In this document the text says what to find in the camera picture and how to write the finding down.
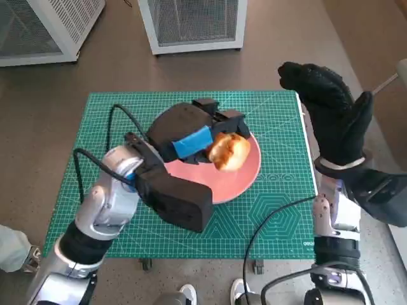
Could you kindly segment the left robot hand blue tape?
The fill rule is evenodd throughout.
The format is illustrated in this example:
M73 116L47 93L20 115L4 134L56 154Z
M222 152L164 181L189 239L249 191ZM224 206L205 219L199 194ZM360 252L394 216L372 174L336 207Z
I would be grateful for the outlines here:
M161 113L147 131L149 143L163 161L187 164L210 163L207 149L220 133L236 133L248 139L245 114L235 109L220 110L213 98L181 102Z

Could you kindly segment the right robot hand black glove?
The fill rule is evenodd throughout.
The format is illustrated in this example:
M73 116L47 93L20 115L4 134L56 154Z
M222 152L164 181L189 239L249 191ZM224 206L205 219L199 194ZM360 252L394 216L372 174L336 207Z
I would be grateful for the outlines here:
M281 87L295 91L306 107L320 157L338 166L361 159L373 117L373 94L364 91L353 99L339 74L315 64L285 62L278 73Z

